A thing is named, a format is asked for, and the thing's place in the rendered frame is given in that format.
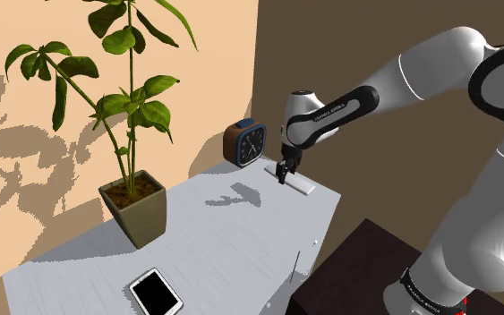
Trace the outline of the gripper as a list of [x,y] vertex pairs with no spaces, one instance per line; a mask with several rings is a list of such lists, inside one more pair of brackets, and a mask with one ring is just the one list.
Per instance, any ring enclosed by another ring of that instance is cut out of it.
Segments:
[[280,184],[284,184],[287,174],[294,174],[301,164],[303,151],[294,146],[283,145],[281,153],[283,161],[277,163],[277,178]]

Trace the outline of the white remote control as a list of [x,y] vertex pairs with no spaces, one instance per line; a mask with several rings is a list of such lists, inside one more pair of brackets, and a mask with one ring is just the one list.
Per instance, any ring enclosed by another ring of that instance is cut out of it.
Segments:
[[[264,167],[264,170],[278,180],[276,175],[277,163],[271,163]],[[301,175],[288,172],[285,176],[284,184],[295,189],[303,195],[309,195],[315,189],[315,185]]]

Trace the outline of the brown and blue alarm clock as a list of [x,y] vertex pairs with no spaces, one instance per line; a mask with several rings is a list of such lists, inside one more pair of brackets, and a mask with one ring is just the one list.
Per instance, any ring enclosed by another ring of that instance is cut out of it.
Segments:
[[244,118],[229,125],[223,133],[223,157],[244,168],[263,155],[267,128],[253,118]]

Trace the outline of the grey table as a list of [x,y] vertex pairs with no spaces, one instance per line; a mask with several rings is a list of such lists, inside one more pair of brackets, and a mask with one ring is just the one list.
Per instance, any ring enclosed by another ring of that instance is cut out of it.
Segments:
[[4,274],[11,315],[144,315],[131,283],[156,268],[177,315],[284,315],[340,196],[280,184],[274,162],[223,162],[167,192],[167,229],[136,249],[107,221]]

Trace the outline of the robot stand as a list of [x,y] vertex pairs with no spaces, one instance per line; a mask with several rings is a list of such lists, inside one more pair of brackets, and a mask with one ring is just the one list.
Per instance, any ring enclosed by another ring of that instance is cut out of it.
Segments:
[[365,219],[292,294],[285,315],[432,315],[400,283],[455,305],[468,298],[467,315],[504,315],[504,304],[455,278],[441,244],[419,252]]

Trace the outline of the green potted plant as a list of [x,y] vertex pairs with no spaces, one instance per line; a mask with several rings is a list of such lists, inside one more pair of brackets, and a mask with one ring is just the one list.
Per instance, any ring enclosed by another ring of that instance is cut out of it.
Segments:
[[[102,7],[88,16],[93,34],[100,39],[103,50],[111,55],[136,55],[144,52],[146,39],[134,26],[139,21],[147,32],[161,43],[175,47],[176,42],[158,30],[135,6],[136,0],[83,0],[100,2]],[[117,94],[102,96],[98,101],[90,97],[73,81],[77,75],[97,79],[98,67],[87,56],[76,56],[63,42],[51,41],[35,48],[28,44],[15,47],[5,58],[10,68],[21,63],[24,79],[37,76],[55,82],[55,105],[52,127],[58,130],[64,122],[67,90],[73,88],[93,109],[96,126],[106,126],[108,118],[126,115],[127,144],[112,143],[121,177],[99,187],[98,192],[132,245],[140,249],[160,237],[167,227],[167,190],[145,170],[138,170],[136,162],[136,130],[152,128],[169,134],[171,114],[157,95],[170,89],[179,80],[171,75],[155,75],[141,87],[131,83]]]

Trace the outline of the white tablet with black screen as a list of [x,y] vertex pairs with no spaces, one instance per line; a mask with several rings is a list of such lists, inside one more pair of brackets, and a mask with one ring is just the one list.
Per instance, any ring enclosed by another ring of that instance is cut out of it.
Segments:
[[129,285],[145,315],[177,315],[184,302],[156,268],[151,268]]

